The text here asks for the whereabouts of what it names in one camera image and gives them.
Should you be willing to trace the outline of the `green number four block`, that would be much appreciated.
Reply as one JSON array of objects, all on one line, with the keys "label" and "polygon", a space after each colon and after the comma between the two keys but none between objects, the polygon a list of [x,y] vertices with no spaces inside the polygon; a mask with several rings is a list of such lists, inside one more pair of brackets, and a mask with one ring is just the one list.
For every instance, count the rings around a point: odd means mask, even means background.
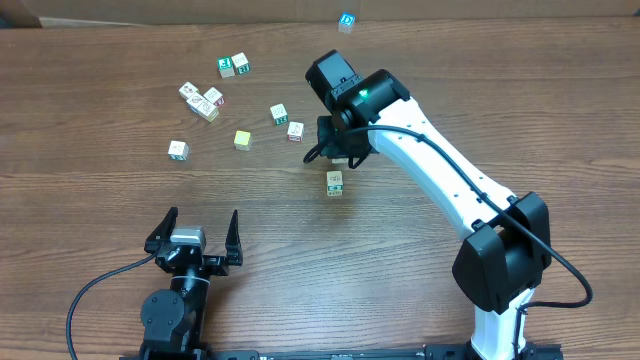
[{"label": "green number four block", "polygon": [[329,171],[326,173],[326,184],[328,192],[342,191],[344,188],[341,171]]}]

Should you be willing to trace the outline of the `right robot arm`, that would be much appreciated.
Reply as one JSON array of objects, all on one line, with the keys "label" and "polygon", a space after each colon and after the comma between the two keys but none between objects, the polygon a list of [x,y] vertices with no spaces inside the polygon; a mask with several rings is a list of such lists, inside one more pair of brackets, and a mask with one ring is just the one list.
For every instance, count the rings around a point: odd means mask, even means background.
[{"label": "right robot arm", "polygon": [[549,212],[530,192],[516,196],[470,163],[429,122],[391,73],[364,78],[335,50],[305,79],[328,110],[318,119],[318,156],[358,167],[379,153],[400,166],[440,208],[462,241],[454,279],[475,306],[465,345],[429,346],[428,359],[559,359],[559,346],[524,338],[528,303],[551,263]]}]

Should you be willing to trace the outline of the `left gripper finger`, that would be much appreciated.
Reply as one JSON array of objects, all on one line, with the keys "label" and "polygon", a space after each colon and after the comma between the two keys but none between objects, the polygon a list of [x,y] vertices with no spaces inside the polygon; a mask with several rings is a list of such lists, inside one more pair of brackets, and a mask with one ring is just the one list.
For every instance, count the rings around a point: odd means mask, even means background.
[{"label": "left gripper finger", "polygon": [[176,226],[178,208],[171,207],[160,224],[146,238],[144,251],[149,254],[156,254],[162,245],[170,239]]},{"label": "left gripper finger", "polygon": [[238,211],[233,212],[225,240],[226,258],[230,266],[243,265],[243,250],[239,237]]}]

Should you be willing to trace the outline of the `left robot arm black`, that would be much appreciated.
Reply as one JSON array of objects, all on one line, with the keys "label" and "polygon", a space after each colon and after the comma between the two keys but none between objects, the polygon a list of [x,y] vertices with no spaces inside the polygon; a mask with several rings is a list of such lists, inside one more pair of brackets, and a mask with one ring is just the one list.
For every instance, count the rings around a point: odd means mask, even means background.
[{"label": "left robot arm black", "polygon": [[151,293],[141,307],[141,359],[211,359],[213,351],[201,340],[210,278],[227,276],[230,267],[243,264],[237,212],[231,217],[224,255],[207,255],[204,228],[178,227],[177,216],[178,209],[170,208],[145,240],[144,251],[171,275],[171,283]]}]

